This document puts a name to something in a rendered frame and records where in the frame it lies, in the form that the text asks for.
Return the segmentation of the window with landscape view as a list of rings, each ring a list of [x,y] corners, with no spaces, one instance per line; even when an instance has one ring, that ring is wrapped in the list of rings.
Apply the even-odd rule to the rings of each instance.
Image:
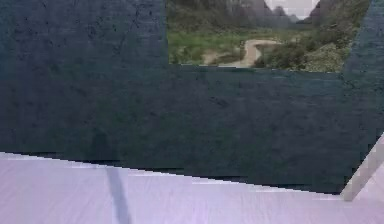
[[[165,0],[171,64],[342,70],[371,0]]]

